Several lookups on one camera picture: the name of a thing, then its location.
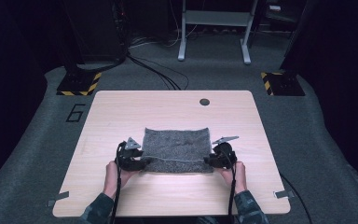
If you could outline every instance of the person's right hand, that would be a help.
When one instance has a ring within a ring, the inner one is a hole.
[[[226,183],[231,186],[232,183],[232,172],[231,169],[223,169],[223,168],[214,168],[226,181]],[[241,161],[237,161],[235,163],[235,194],[243,192],[247,190],[246,187],[246,173],[245,173],[245,165]]]

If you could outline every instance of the gray cloth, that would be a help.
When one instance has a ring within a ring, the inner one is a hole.
[[[197,131],[154,131],[145,129],[143,158],[151,160],[145,168],[160,173],[211,173],[203,161],[211,153],[209,129]]]

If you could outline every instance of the sleeve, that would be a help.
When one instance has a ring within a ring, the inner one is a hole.
[[[249,190],[236,194],[234,200],[240,224],[269,224],[266,215]]]
[[[114,201],[104,193],[87,206],[78,223],[104,224],[107,222],[110,212],[112,211]]]

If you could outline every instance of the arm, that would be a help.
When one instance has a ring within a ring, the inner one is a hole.
[[[246,173],[243,162],[237,161],[236,166],[236,184],[235,184],[235,204],[237,205],[240,224],[268,224],[266,215],[261,211],[255,198],[246,186]],[[232,173],[227,169],[215,169],[231,186]]]
[[[139,173],[138,171],[121,171],[121,187],[123,188],[130,177]],[[113,161],[106,165],[106,176],[103,185],[103,192],[87,206],[78,223],[104,224],[106,223],[110,212],[112,211],[117,190],[117,166]]]

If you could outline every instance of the wooden table top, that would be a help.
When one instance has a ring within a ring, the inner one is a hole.
[[[209,105],[201,105],[208,99]],[[103,190],[105,165],[117,145],[132,137],[142,144],[145,128],[200,130],[211,141],[238,136],[229,143],[246,166],[247,185],[266,214],[290,211],[269,141],[249,91],[99,91],[90,108],[60,192],[55,217],[80,217]],[[121,190],[117,217],[226,215],[229,187],[212,174],[140,173]]]

